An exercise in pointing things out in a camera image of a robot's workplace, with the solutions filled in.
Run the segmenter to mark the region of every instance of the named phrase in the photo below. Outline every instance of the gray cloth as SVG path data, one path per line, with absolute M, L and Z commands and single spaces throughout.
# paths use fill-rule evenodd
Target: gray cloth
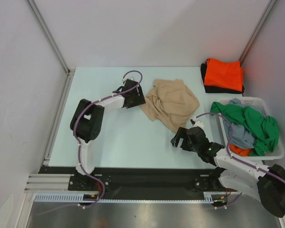
M 229 104 L 238 105 L 241 107 L 246 106 L 245 104 L 242 104 L 241 101 L 237 98 L 234 98 L 231 101 L 229 101 Z M 262 110 L 260 107 L 257 107 L 254 105 L 251 105 L 250 107 L 262 113 Z M 224 124 L 227 139 L 229 139 L 231 135 L 230 125 L 225 120 L 223 121 L 223 124 Z M 235 145 L 242 149 L 254 148 L 254 144 L 256 140 L 255 137 L 252 136 L 252 134 L 244 126 L 236 124 L 236 123 L 231 123 L 231 125 L 233 127 L 233 137 L 231 139 L 230 144 Z

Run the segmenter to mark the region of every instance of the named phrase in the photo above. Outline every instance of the black cloth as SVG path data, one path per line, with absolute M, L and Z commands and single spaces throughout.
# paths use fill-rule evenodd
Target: black cloth
M 205 76 L 207 71 L 207 63 L 202 63 L 200 65 L 200 73 L 201 78 L 203 79 L 203 83 L 205 83 Z M 209 94 L 219 94 L 219 93 L 227 93 L 227 94 L 242 94 L 245 90 L 244 86 L 242 87 L 242 92 L 233 90 L 233 89 L 225 89 L 216 86 L 204 85 L 205 92 Z

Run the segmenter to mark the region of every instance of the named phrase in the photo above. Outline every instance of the stainless steel surface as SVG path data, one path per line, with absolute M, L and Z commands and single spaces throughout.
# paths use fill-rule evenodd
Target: stainless steel surface
M 64 69 L 65 73 L 68 74 L 69 73 L 69 69 L 67 67 L 67 64 L 65 62 L 65 60 L 63 59 L 62 54 L 60 53 L 60 50 L 51 34 L 51 32 L 49 31 L 45 21 L 42 18 L 42 15 L 35 3 L 34 0 L 26 0 L 29 9 L 31 10 L 33 16 L 36 19 L 36 22 L 38 23 L 42 33 L 44 34 L 45 38 L 47 39 L 50 47 L 52 48 L 55 56 L 57 57 L 59 63 L 61 64 L 62 68 Z
M 61 203 L 34 203 L 27 228 L 280 228 L 279 220 L 248 196 L 228 209 L 208 204 L 98 203 L 41 216 Z
M 268 3 L 263 15 L 261 16 L 259 23 L 256 26 L 256 29 L 253 31 L 252 36 L 249 39 L 248 44 L 247 44 L 243 54 L 241 55 L 241 58 L 239 59 L 241 64 L 244 63 L 248 52 L 250 51 L 252 45 L 254 44 L 254 42 L 255 42 L 259 32 L 261 31 L 262 27 L 265 25 L 269 15 L 271 15 L 271 13 L 273 12 L 274 7 L 276 6 L 278 1 L 279 0 L 270 0 L 270 2 Z

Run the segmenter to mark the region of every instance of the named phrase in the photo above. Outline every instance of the orange shirt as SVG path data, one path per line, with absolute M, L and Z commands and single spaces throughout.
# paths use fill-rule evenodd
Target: orange shirt
M 240 67 L 239 61 L 224 63 L 214 58 L 207 60 L 205 86 L 216 86 L 241 92 L 243 80 L 243 68 Z
M 232 152 L 241 156 L 249 156 L 249 154 L 253 151 L 253 149 L 242 149 L 235 145 L 229 145 L 229 148 Z

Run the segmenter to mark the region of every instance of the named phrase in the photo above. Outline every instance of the tan shirt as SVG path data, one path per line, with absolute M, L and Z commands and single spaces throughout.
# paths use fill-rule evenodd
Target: tan shirt
M 179 127 L 186 126 L 200 103 L 183 80 L 156 79 L 154 86 L 140 107 L 152 121 L 160 119 L 176 133 Z

